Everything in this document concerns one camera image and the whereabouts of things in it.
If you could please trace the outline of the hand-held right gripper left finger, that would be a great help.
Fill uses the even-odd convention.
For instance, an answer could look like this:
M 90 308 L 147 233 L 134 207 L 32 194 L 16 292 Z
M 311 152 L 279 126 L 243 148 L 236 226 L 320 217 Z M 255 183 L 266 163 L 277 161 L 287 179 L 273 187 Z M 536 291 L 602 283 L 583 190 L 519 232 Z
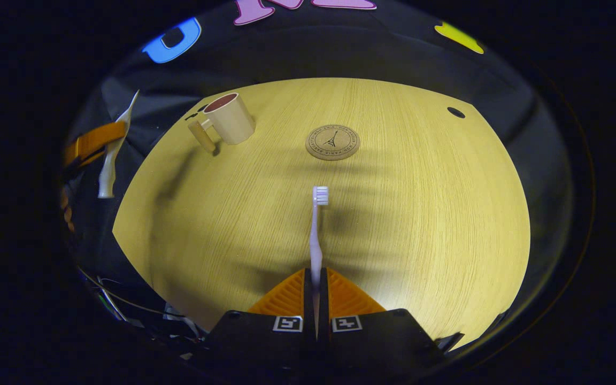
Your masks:
M 303 269 L 249 309 L 225 312 L 204 340 L 203 358 L 220 369 L 301 369 L 315 352 L 312 289 Z

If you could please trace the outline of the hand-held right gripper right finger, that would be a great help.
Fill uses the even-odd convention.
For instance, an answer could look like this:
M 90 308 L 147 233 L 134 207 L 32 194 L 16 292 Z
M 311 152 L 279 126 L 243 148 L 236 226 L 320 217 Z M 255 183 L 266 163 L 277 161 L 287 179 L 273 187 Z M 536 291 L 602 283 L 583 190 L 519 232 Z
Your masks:
M 319 346 L 332 369 L 429 369 L 464 337 L 431 338 L 407 309 L 384 309 L 332 268 L 319 286 Z

